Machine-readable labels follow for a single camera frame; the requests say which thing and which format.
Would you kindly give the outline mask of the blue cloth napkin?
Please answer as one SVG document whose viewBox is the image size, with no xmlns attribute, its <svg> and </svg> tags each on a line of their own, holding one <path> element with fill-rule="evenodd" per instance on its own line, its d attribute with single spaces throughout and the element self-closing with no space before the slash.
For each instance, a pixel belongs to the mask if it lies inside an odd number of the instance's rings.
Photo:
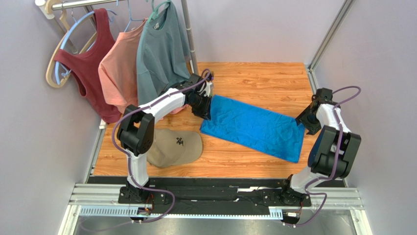
<svg viewBox="0 0 417 235">
<path fill-rule="evenodd" d="M 211 120 L 200 131 L 256 151 L 297 163 L 305 128 L 295 118 L 216 95 L 211 103 Z"/>
</svg>

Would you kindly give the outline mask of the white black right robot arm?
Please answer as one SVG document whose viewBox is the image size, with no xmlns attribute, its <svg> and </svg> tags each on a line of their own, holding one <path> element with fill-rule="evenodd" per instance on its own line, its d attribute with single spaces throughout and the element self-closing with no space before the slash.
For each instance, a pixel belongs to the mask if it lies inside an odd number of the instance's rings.
<svg viewBox="0 0 417 235">
<path fill-rule="evenodd" d="M 309 135 L 317 134 L 307 166 L 288 178 L 285 191 L 307 194 L 318 184 L 349 175 L 358 152 L 361 137 L 353 133 L 343 121 L 341 105 L 333 101 L 335 92 L 320 88 L 312 95 L 311 103 L 296 117 Z"/>
</svg>

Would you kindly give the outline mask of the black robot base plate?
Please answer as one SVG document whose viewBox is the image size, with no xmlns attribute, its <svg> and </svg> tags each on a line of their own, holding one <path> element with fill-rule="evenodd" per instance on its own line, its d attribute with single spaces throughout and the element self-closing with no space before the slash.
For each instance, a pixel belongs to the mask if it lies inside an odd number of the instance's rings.
<svg viewBox="0 0 417 235">
<path fill-rule="evenodd" d="M 254 187 L 216 187 L 216 186 L 183 186 L 163 187 L 157 192 L 129 189 L 122 187 L 118 195 L 121 204 L 160 204 L 169 205 L 172 197 L 179 201 L 209 201 L 209 202 L 244 202 L 249 201 L 263 206 L 278 207 L 311 207 L 311 197 L 290 195 L 282 188 Z"/>
</svg>

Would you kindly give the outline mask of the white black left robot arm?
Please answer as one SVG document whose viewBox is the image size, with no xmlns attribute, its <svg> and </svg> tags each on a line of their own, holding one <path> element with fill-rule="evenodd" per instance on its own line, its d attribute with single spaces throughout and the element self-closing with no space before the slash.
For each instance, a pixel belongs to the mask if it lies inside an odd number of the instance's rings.
<svg viewBox="0 0 417 235">
<path fill-rule="evenodd" d="M 201 75 L 192 74 L 187 81 L 176 83 L 156 99 L 127 107 L 113 128 L 112 141 L 119 140 L 116 148 L 125 153 L 128 163 L 126 187 L 134 191 L 149 191 L 146 155 L 153 144 L 155 124 L 173 110 L 184 105 L 205 120 L 211 119 L 213 73 L 205 69 Z"/>
</svg>

